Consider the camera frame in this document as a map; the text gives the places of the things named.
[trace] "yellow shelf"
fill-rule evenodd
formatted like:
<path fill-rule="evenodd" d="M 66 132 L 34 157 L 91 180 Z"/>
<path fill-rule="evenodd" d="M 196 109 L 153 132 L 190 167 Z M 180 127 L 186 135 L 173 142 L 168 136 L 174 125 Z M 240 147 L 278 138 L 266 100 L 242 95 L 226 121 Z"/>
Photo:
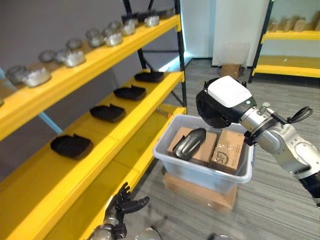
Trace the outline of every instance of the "yellow shelf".
<path fill-rule="evenodd" d="M 160 108 L 173 115 L 186 112 L 184 107 L 163 104 Z M 143 176 L 153 159 L 153 147 L 172 117 L 155 111 L 75 201 L 45 240 L 87 239 L 92 230 L 102 224 L 109 197 L 116 194 L 125 182 L 134 188 Z"/>
<path fill-rule="evenodd" d="M 252 75 L 255 73 L 320 78 L 320 58 L 260 56 Z"/>
<path fill-rule="evenodd" d="M 108 123 L 86 113 L 65 133 L 89 138 L 94 149 L 76 161 L 58 155 L 47 144 L 0 183 L 0 239 L 42 239 L 77 200 L 89 184 L 143 125 L 172 89 L 183 72 L 167 73 L 160 83 L 131 84 L 146 88 L 140 101 L 125 100 L 112 93 L 99 104 L 123 107 L 126 116 Z"/>
<path fill-rule="evenodd" d="M 0 108 L 0 141 L 54 103 L 152 42 L 170 29 L 181 30 L 180 15 L 160 21 L 155 27 L 140 26 L 116 47 L 102 46 L 85 55 L 86 62 L 74 67 L 60 67 L 52 79 L 35 87 L 24 87 L 4 99 Z"/>
<path fill-rule="evenodd" d="M 302 31 L 302 32 L 295 32 L 295 31 L 275 31 L 270 32 L 267 31 L 261 40 L 263 44 L 265 40 L 314 40 L 320 41 L 320 31 Z"/>

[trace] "light blue pole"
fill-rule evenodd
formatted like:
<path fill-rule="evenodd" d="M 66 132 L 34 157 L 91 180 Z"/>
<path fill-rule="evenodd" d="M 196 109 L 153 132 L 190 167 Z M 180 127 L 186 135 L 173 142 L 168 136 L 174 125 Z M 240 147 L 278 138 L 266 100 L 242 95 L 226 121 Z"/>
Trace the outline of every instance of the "light blue pole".
<path fill-rule="evenodd" d="M 57 134 L 61 134 L 63 131 L 62 129 L 44 112 L 40 112 L 38 117 L 42 119 L 53 131 Z"/>
<path fill-rule="evenodd" d="M 5 73 L 4 71 L 0 68 L 0 79 L 5 77 Z M 12 90 L 16 91 L 18 90 L 11 82 L 7 81 L 5 82 L 6 87 L 11 88 Z M 61 134 L 63 131 L 62 129 L 44 112 L 40 112 L 38 114 L 38 117 L 44 121 L 53 131 L 55 131 L 55 133 L 57 134 Z"/>

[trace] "cardboard box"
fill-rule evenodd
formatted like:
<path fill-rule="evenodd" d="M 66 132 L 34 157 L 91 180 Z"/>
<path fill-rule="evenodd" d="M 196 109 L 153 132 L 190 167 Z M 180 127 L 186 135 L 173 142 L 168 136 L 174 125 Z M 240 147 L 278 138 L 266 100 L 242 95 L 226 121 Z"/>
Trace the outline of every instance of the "cardboard box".
<path fill-rule="evenodd" d="M 228 174 L 235 174 L 238 170 L 244 139 L 245 137 L 241 133 L 223 130 L 209 166 Z"/>
<path fill-rule="evenodd" d="M 187 136 L 193 129 L 188 127 L 181 127 L 172 139 L 167 151 L 170 156 L 174 156 L 173 149 L 183 136 Z M 213 132 L 206 132 L 205 141 L 201 144 L 199 150 L 193 155 L 191 162 L 203 166 L 208 166 L 215 144 L 217 141 L 217 134 Z"/>
<path fill-rule="evenodd" d="M 312 29 L 315 31 L 320 31 L 320 11 L 317 11 L 314 15 Z"/>
<path fill-rule="evenodd" d="M 288 18 L 283 18 L 282 19 L 282 29 L 284 32 L 289 32 L 290 30 L 292 30 L 293 27 L 293 20 L 292 19 L 288 19 Z"/>
<path fill-rule="evenodd" d="M 270 32 L 276 32 L 278 31 L 279 28 L 279 22 L 278 21 L 273 21 L 271 22 L 271 26 L 270 26 Z"/>
<path fill-rule="evenodd" d="M 234 79 L 239 77 L 240 64 L 224 63 L 221 69 L 221 77 L 230 76 Z"/>
<path fill-rule="evenodd" d="M 164 175 L 163 183 L 167 190 L 220 213 L 230 213 L 235 205 L 237 186 L 227 194 L 221 194 L 203 186 L 172 176 L 169 173 Z"/>
<path fill-rule="evenodd" d="M 303 30 L 305 30 L 305 26 L 306 26 L 306 19 L 301 18 L 295 22 L 293 31 L 302 32 Z"/>

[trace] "clear plastic container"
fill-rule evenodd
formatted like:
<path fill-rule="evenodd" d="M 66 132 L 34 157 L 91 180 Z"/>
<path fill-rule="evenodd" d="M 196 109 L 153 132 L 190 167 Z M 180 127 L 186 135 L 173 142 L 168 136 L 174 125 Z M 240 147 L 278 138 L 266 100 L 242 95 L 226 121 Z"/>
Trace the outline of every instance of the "clear plastic container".
<path fill-rule="evenodd" d="M 235 175 L 169 156 L 167 152 L 168 146 L 180 127 L 204 128 L 218 136 L 222 132 L 222 129 L 209 126 L 201 117 L 176 115 L 153 148 L 154 157 L 162 161 L 169 174 L 221 194 L 226 194 L 237 184 L 247 183 L 251 179 L 256 152 L 255 146 L 249 146 L 245 143 L 242 146 L 240 165 Z M 246 132 L 243 126 L 234 123 L 224 129 L 238 133 Z"/>

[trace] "clear plastic bag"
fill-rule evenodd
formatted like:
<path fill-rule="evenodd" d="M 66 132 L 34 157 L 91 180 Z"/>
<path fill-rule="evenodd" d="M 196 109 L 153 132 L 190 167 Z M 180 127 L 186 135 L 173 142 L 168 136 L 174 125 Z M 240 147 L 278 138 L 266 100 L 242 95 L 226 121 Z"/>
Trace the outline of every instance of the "clear plastic bag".
<path fill-rule="evenodd" d="M 250 44 L 247 42 L 228 43 L 223 47 L 220 65 L 238 64 L 242 67 L 247 66 Z"/>

